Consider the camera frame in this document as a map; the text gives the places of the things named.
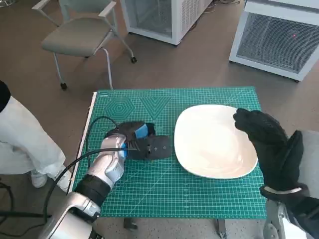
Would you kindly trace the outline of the right black gloved robot hand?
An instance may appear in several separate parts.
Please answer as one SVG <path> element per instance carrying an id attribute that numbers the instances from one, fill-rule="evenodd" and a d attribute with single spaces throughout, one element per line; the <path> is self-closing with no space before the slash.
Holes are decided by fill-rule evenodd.
<path id="1" fill-rule="evenodd" d="M 235 127 L 252 142 L 263 173 L 264 185 L 279 192 L 300 186 L 300 163 L 304 152 L 302 132 L 291 137 L 271 115 L 261 111 L 237 109 Z"/>

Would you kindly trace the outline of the left bare black robot hand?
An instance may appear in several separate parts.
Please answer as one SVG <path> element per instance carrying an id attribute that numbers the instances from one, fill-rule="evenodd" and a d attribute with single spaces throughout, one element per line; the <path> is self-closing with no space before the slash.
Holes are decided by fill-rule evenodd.
<path id="1" fill-rule="evenodd" d="M 144 121 L 127 121 L 118 125 L 120 132 L 133 138 L 156 135 L 155 124 Z"/>

